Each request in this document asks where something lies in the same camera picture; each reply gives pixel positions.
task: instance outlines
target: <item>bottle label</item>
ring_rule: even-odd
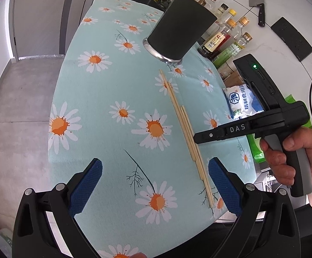
[[[237,42],[234,42],[217,57],[215,57],[212,60],[212,63],[216,68],[219,68],[221,65],[224,64],[224,62],[229,60],[230,57],[236,56],[236,54],[239,53],[242,49],[244,49],[243,46],[240,46]]]
[[[208,51],[213,52],[224,39],[223,33],[218,32],[204,46]]]

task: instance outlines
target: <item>orange flower center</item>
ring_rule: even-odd
[[[92,64],[99,64],[101,61],[102,59],[98,57],[97,55],[93,55],[89,58],[89,62]]]
[[[135,26],[129,26],[128,27],[131,31],[138,31],[137,27]]]
[[[218,203],[217,203],[217,208],[221,209],[223,207],[223,205],[224,205],[223,199],[219,198]]]
[[[129,256],[126,256],[125,254],[121,254],[121,253],[118,253],[115,256],[113,256],[113,258],[128,258],[128,257]]]
[[[212,125],[213,128],[216,128],[216,127],[217,127],[217,121],[216,121],[216,120],[211,119],[211,120],[210,120],[210,123],[211,123],[211,125]]]
[[[150,206],[156,210],[159,211],[160,209],[163,209],[166,205],[166,200],[161,194],[154,194],[150,201]]]
[[[152,137],[160,138],[163,135],[164,131],[162,125],[158,120],[147,121],[147,124],[148,132]]]
[[[55,135],[64,135],[66,129],[70,125],[64,117],[56,117],[56,119],[51,122],[51,131]]]
[[[128,112],[126,109],[121,109],[121,110],[119,110],[119,115],[121,117],[128,117]]]
[[[125,46],[126,48],[133,48],[133,45],[128,42],[123,43],[123,46]]]

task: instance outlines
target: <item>black handle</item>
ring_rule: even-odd
[[[284,132],[278,135],[264,137],[271,149],[284,152],[286,164],[296,170],[295,181],[291,186],[290,192],[293,197],[301,197],[312,193],[312,179],[308,156],[304,148],[296,151],[286,151],[283,148],[283,140],[291,132]]]
[[[265,27],[266,15],[265,15],[265,4],[259,4],[259,26]]]

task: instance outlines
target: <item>light blue floral tablecloth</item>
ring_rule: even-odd
[[[230,120],[223,81],[193,47],[177,67],[143,47],[162,12],[130,0],[95,0],[70,44],[50,115],[52,182],[67,182],[96,157],[103,175],[76,220],[102,257],[154,257],[189,240],[227,211],[215,208],[159,69],[195,132]],[[255,181],[246,137],[199,146],[243,182]]]

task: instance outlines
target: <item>blue textured pad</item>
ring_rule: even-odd
[[[215,158],[209,162],[209,175],[218,189],[225,205],[231,213],[240,216],[242,213],[241,197],[231,183],[228,176],[222,170]]]
[[[72,218],[83,211],[101,176],[102,162],[96,160],[70,196],[69,214]]]

